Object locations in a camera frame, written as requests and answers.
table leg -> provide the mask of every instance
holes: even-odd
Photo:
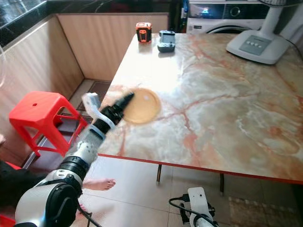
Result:
[[[220,174],[220,195],[224,196],[224,174]]]
[[[158,165],[158,172],[157,172],[157,184],[160,183],[160,177],[161,177],[161,168],[162,165]]]

black cable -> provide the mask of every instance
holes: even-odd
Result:
[[[88,215],[91,217],[93,215],[93,213],[92,212],[88,213]],[[87,226],[86,227],[89,227],[89,225],[90,225],[90,220],[87,221]]]
[[[211,220],[208,219],[207,215],[202,215],[202,214],[200,214],[200,213],[198,213],[198,212],[196,212],[196,211],[189,210],[189,209],[186,209],[186,208],[184,208],[184,207],[181,207],[181,206],[179,206],[179,205],[177,205],[177,204],[175,204],[175,203],[172,203],[172,201],[175,201],[175,200],[182,200],[182,197],[170,199],[170,200],[169,200],[169,204],[172,205],[172,206],[174,206],[174,207],[177,207],[177,208],[179,208],[179,209],[185,210],[185,211],[187,211],[187,212],[191,212],[191,213],[193,213],[193,214],[196,214],[196,215],[198,215],[199,217],[203,218],[205,221],[207,221],[209,224],[211,224],[213,227],[218,227],[217,225],[214,224],[214,222],[212,222]]]
[[[80,211],[81,214],[84,215],[84,217],[86,217],[87,220],[89,220],[91,223],[93,223],[95,226],[97,227],[102,227],[101,225],[99,225],[91,216],[90,216],[90,213],[84,211],[80,204],[79,204],[79,201],[77,200],[77,206],[78,206],[78,210]]]
[[[290,40],[288,40],[288,39],[287,39],[287,41],[290,42],[290,43],[296,48],[296,50],[297,50],[297,52],[298,52],[298,54],[299,54],[301,60],[303,61],[302,53],[301,53],[301,51],[299,50],[299,48],[297,47],[297,45],[294,44],[292,41],[290,41]]]

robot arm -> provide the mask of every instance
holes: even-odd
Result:
[[[129,93],[101,113],[96,95],[84,96],[86,109],[97,119],[79,135],[58,169],[23,194],[16,209],[16,227],[67,227],[73,223],[84,177],[106,133],[120,122],[133,96]]]

washing machine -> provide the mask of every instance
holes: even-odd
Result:
[[[186,33],[189,34],[259,30],[269,10],[257,0],[190,0],[188,6]]]

gray device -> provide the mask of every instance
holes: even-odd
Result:
[[[173,52],[175,50],[175,32],[160,31],[160,42],[158,43],[158,50],[161,53]]]

